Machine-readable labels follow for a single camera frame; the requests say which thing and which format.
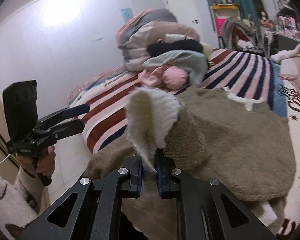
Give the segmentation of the person's left hand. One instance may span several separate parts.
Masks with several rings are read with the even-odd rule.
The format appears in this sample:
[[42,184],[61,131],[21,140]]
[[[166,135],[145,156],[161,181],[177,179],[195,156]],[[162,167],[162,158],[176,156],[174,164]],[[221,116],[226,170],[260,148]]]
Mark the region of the person's left hand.
[[42,174],[44,176],[51,176],[55,171],[55,147],[49,146],[44,150],[46,155],[38,160],[37,167],[33,166],[33,159],[30,157],[22,156],[16,154],[16,158],[23,169],[27,174],[34,176],[36,174]]

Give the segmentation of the person's left forearm sleeve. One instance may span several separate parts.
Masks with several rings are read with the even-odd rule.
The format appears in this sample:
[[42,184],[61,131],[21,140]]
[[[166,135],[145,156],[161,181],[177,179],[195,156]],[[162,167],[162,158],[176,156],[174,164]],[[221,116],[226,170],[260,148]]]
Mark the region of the person's left forearm sleeve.
[[40,179],[22,168],[14,184],[0,176],[0,230],[7,239],[17,239],[39,216],[43,191]]

